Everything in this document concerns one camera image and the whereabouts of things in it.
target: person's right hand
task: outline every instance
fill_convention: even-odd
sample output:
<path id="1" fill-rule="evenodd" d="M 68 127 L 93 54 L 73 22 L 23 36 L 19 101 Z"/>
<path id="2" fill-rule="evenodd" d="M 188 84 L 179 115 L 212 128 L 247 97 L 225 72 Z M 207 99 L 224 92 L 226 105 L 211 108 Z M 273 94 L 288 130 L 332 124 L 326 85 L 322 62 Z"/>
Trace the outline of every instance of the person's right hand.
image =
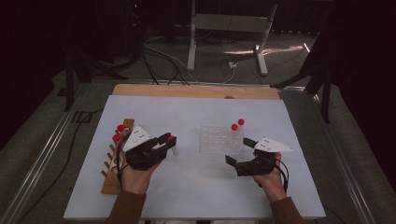
<path id="1" fill-rule="evenodd" d="M 276 165 L 280 165 L 281 155 L 276 152 Z M 254 175 L 254 181 L 260 183 L 264 189 L 265 195 L 270 203 L 280 201 L 287 198 L 286 192 L 283 189 L 282 178 L 280 172 L 274 168 L 274 170 L 268 175 Z"/>

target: red tip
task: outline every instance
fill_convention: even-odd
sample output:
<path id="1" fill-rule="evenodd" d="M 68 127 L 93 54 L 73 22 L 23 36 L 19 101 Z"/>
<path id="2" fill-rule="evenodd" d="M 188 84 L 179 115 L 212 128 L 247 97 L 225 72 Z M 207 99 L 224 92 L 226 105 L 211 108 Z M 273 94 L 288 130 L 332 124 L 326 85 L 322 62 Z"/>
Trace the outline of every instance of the red tip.
<path id="1" fill-rule="evenodd" d="M 122 132 L 124 130 L 124 126 L 122 124 L 120 124 L 119 126 L 117 126 L 117 130 L 119 132 Z"/>
<path id="2" fill-rule="evenodd" d="M 238 125 L 237 125 L 237 124 L 231 125 L 231 129 L 232 129 L 233 131 L 238 130 Z"/>
<path id="3" fill-rule="evenodd" d="M 244 125 L 245 124 L 245 120 L 244 119 L 239 119 L 238 120 L 238 124 L 239 125 Z"/>
<path id="4" fill-rule="evenodd" d="M 113 140 L 114 140 L 115 142 L 120 141 L 120 140 L 121 140 L 121 135 L 119 135 L 118 133 L 114 134 L 114 135 L 113 135 Z"/>

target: wooden stand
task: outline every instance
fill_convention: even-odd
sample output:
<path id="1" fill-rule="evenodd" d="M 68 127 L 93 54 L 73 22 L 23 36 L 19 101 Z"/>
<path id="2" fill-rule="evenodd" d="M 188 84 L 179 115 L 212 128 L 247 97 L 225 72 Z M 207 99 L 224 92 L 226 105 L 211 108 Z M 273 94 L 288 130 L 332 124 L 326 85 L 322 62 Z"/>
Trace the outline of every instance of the wooden stand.
<path id="1" fill-rule="evenodd" d="M 126 134 L 130 133 L 134 127 L 134 119 L 125 119 L 123 122 L 123 126 L 127 129 L 125 130 Z M 102 186 L 103 194 L 119 194 L 120 192 L 120 182 L 117 179 L 117 164 L 115 163 L 116 155 L 117 155 L 117 147 L 118 143 L 114 142 L 115 146 L 110 145 L 111 150 L 113 151 L 113 155 L 107 153 L 107 156 L 110 158 L 110 162 L 105 161 L 105 166 L 107 167 L 107 172 L 102 170 L 102 175 L 105 177 L 105 182 Z M 122 164 L 124 159 L 123 151 L 120 152 L 120 164 Z"/>

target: table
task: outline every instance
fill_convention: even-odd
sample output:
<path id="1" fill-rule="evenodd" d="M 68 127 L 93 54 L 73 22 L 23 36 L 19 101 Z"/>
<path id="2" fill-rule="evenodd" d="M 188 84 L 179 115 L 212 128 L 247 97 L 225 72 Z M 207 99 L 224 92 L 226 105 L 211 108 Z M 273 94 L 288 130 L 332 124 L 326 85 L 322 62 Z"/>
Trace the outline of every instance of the table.
<path id="1" fill-rule="evenodd" d="M 209 29 L 262 33 L 262 42 L 260 43 L 260 45 L 256 45 L 253 49 L 254 53 L 256 54 L 257 62 L 259 64 L 260 74 L 262 76 L 268 74 L 262 51 L 264 49 L 265 42 L 267 41 L 274 20 L 277 7 L 276 3 L 273 3 L 271 5 L 268 17 L 246 17 L 196 13 L 195 0 L 191 1 L 191 42 L 189 49 L 189 59 L 187 61 L 187 69 L 189 71 L 194 70 L 195 64 L 195 29 Z"/>
<path id="2" fill-rule="evenodd" d="M 115 195 L 100 193 L 108 145 L 114 127 L 135 119 L 152 135 L 177 136 L 177 152 L 168 157 L 151 178 L 142 219 L 263 219 L 271 217 L 262 189 L 249 176 L 238 177 L 221 157 L 198 152 L 201 124 L 227 124 L 241 116 L 245 136 L 263 134 L 294 148 L 283 154 L 290 171 L 289 196 L 305 218 L 325 213 L 306 165 L 289 114 L 275 90 L 242 87 L 118 85 L 109 96 L 78 181 L 64 213 L 68 219 L 108 217 Z M 244 148 L 240 160 L 252 150 Z"/>

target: brown sleeve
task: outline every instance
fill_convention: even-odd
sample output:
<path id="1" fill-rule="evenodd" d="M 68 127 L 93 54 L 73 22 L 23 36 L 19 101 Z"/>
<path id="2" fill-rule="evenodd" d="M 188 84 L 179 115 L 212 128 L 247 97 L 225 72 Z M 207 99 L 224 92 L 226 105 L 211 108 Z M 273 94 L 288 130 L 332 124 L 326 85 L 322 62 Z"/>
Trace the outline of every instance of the brown sleeve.
<path id="1" fill-rule="evenodd" d="M 271 210 L 276 224 L 304 223 L 303 218 L 291 198 L 271 203 Z"/>
<path id="2" fill-rule="evenodd" d="M 146 194 L 139 195 L 124 190 L 120 191 L 106 224 L 138 223 L 145 201 Z"/>

